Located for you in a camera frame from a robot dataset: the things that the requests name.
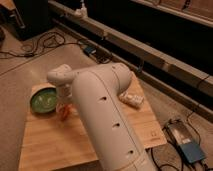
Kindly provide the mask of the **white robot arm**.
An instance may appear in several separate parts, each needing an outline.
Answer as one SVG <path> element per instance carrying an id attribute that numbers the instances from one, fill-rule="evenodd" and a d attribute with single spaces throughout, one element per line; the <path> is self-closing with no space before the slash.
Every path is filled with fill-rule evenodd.
<path id="1" fill-rule="evenodd" d="M 131 79 L 123 63 L 76 70 L 63 64 L 47 74 L 58 100 L 75 105 L 105 171 L 156 171 L 119 104 L 118 95 L 130 86 Z"/>

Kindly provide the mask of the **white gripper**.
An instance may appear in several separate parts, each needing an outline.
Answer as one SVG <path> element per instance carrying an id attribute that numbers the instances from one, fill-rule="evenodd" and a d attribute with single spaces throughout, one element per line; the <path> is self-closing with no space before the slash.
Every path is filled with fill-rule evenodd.
<path id="1" fill-rule="evenodd" d="M 62 104 L 70 104 L 72 102 L 71 85 L 64 84 L 56 87 L 58 101 Z"/>

